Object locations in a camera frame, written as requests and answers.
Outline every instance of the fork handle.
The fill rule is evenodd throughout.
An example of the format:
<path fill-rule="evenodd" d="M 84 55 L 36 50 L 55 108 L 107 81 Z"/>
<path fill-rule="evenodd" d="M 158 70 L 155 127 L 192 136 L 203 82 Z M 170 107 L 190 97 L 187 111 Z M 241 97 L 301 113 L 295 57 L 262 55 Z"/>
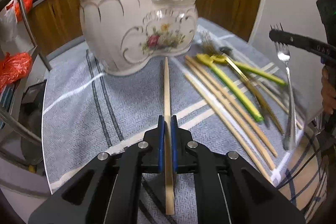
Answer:
<path fill-rule="evenodd" d="M 288 78 L 290 100 L 289 100 L 289 117 L 288 117 L 285 139 L 283 141 L 283 148 L 285 150 L 293 150 L 296 145 L 296 116 L 295 116 L 295 102 L 294 102 L 293 87 L 292 87 L 291 75 L 290 75 L 288 66 L 286 66 L 286 72 L 287 72 L 287 78 Z"/>

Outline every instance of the floral decoration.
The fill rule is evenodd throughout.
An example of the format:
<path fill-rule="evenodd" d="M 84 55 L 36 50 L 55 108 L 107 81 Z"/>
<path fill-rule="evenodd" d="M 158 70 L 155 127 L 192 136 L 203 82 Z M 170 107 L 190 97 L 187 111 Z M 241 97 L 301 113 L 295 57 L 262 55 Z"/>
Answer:
<path fill-rule="evenodd" d="M 179 44 L 183 43 L 185 35 L 179 30 L 169 31 L 171 24 L 161 24 L 160 30 L 153 27 L 153 33 L 147 35 L 147 40 L 144 43 L 140 43 L 142 47 L 142 53 L 145 54 L 149 51 L 169 50 L 170 48 L 176 48 Z"/>

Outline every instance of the wooden chopstick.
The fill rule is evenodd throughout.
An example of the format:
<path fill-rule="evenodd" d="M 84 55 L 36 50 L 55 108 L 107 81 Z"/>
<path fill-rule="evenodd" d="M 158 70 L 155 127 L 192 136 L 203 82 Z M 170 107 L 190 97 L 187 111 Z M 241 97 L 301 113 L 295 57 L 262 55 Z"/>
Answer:
<path fill-rule="evenodd" d="M 266 149 L 261 145 L 259 140 L 256 138 L 252 130 L 247 126 L 246 122 L 240 117 L 240 115 L 234 110 L 234 108 L 230 105 L 228 100 L 226 100 L 223 95 L 208 81 L 206 78 L 189 62 L 185 61 L 188 67 L 193 71 L 194 74 L 203 82 L 203 84 L 217 97 L 217 99 L 223 104 L 223 106 L 228 110 L 233 118 L 239 123 L 241 128 L 246 132 L 247 136 L 251 139 L 254 143 L 256 148 L 261 153 L 262 157 L 265 159 L 266 163 L 268 164 L 269 168 L 273 170 L 275 168 L 275 164 L 271 157 L 269 156 Z"/>
<path fill-rule="evenodd" d="M 190 75 L 187 73 L 184 73 L 184 77 L 192 84 L 192 86 L 199 92 L 199 94 L 205 99 L 205 101 L 208 103 L 208 105 L 214 110 L 214 112 L 219 116 L 219 118 L 224 122 L 226 127 L 231 131 L 231 133 L 236 137 L 240 145 L 245 149 L 246 153 L 249 155 L 249 157 L 252 159 L 254 164 L 259 169 L 260 173 L 269 181 L 271 182 L 271 179 L 267 172 L 265 171 L 264 167 L 261 165 L 257 157 L 254 155 L 250 147 L 246 144 L 246 142 L 243 140 L 243 138 L 239 135 L 239 133 L 235 130 L 235 128 L 230 124 L 230 122 L 226 119 L 224 114 L 221 112 L 221 110 L 218 108 L 218 106 L 211 100 L 211 98 L 201 89 L 199 84 L 197 84 Z"/>
<path fill-rule="evenodd" d="M 165 58 L 164 70 L 164 104 L 165 104 L 165 122 L 167 130 L 165 131 L 165 186 L 166 186 L 166 215 L 174 214 L 174 180 L 173 164 L 171 153 L 171 128 L 170 128 L 170 88 L 169 88 L 169 67 L 168 58 Z"/>
<path fill-rule="evenodd" d="M 285 105 L 276 97 L 264 84 L 262 84 L 259 80 L 252 77 L 252 81 L 256 82 L 287 114 L 289 114 L 289 110 Z M 303 126 L 296 120 L 297 127 L 302 129 Z"/>
<path fill-rule="evenodd" d="M 212 77 L 197 61 L 192 59 L 190 56 L 186 56 L 185 59 L 188 60 L 192 65 L 194 65 L 194 67 L 196 67 L 216 87 L 216 89 L 218 89 L 222 93 L 222 95 L 224 95 L 224 97 L 229 100 L 229 102 L 238 110 L 238 112 L 250 124 L 250 126 L 257 133 L 260 139 L 262 139 L 264 144 L 273 153 L 273 155 L 277 157 L 278 153 L 276 152 L 276 150 L 274 149 L 273 145 L 270 143 L 266 135 L 260 130 L 258 125 L 249 116 L 249 114 L 247 114 L 246 111 L 239 105 L 239 103 L 235 100 L 235 98 L 232 95 L 230 95 L 225 90 L 225 88 L 220 83 L 218 83 L 217 80 L 214 77 Z"/>

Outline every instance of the gray tablecloth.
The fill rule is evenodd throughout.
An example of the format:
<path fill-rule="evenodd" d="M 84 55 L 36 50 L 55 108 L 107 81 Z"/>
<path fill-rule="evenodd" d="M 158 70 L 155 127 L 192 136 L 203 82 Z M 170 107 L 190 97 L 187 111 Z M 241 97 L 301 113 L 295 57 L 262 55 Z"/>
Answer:
<path fill-rule="evenodd" d="M 197 44 L 200 41 L 199 31 L 204 30 L 209 31 L 214 38 L 217 37 L 219 44 L 232 47 L 233 54 L 238 58 L 285 78 L 256 49 L 204 19 L 199 19 L 198 31 L 188 55 L 193 56 L 201 51 Z M 183 56 L 176 57 L 176 60 L 184 63 Z M 146 130 L 156 127 L 158 116 L 164 112 L 163 57 L 152 58 L 142 70 L 130 76 L 106 75 L 101 70 L 93 54 L 87 50 L 78 52 L 71 60 L 50 71 L 44 99 L 42 138 L 44 161 L 52 193 L 98 153 L 119 153 L 141 140 Z M 230 131 L 184 78 L 172 58 L 169 59 L 169 70 L 171 113 L 177 115 L 179 126 L 190 130 L 193 139 L 203 143 L 211 151 L 225 154 L 235 150 L 253 165 Z M 232 80 L 238 80 L 229 68 L 223 67 L 223 70 Z M 283 128 L 286 128 L 286 113 L 263 90 L 260 92 Z M 254 100 L 249 91 L 246 95 Z M 297 96 L 297 101 L 303 105 L 305 100 Z M 273 184 L 277 185 L 284 177 L 290 153 L 284 151 L 283 136 L 272 122 L 269 129 L 264 124 L 260 124 L 260 128 L 278 152 L 277 158 L 271 155 L 277 166 L 276 170 L 270 170 L 261 160 L 273 179 Z M 167 217 L 162 213 L 163 177 L 144 174 L 139 223 L 153 223 L 152 220 L 156 223 L 196 223 L 193 184 L 192 175 L 177 176 L 174 185 L 175 215 Z"/>

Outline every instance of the human hand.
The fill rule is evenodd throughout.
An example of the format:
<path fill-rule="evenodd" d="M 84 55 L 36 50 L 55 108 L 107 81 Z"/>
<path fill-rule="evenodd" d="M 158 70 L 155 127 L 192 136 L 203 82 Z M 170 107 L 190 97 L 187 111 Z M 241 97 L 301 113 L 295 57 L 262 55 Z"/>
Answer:
<path fill-rule="evenodd" d="M 326 67 L 322 69 L 322 90 L 321 95 L 323 98 L 322 106 L 323 110 L 328 114 L 333 114 L 334 109 L 336 109 L 336 90 L 335 88 L 328 82 L 329 73 Z"/>

